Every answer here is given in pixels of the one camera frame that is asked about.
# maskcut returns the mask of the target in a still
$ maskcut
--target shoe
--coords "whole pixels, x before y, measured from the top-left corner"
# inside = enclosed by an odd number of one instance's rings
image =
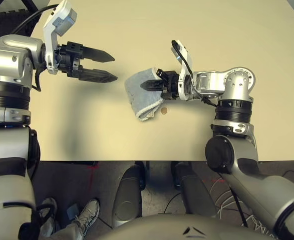
[[[51,204],[54,206],[54,215],[50,216],[48,220],[40,228],[40,236],[50,237],[56,230],[56,223],[54,216],[57,214],[58,205],[52,197],[44,199],[42,204]],[[40,216],[45,217],[49,212],[49,208],[40,210]]]
[[[97,199],[90,200],[85,208],[82,210],[79,216],[76,216],[72,223],[75,223],[81,229],[81,234],[84,237],[91,227],[91,225],[97,220],[100,211],[100,204]]]

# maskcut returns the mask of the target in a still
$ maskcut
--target beige tabletop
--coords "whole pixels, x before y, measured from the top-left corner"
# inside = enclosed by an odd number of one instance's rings
[[[83,60],[118,76],[101,84],[41,74],[31,94],[31,127],[43,161],[204,161],[214,108],[166,101],[167,114],[138,121],[124,81],[150,67],[180,71],[181,40],[194,71],[246,67],[256,76],[251,123],[260,161],[294,160],[294,11],[286,0],[71,0],[78,13],[58,38],[107,51],[115,62]],[[32,34],[43,39],[44,13]]]

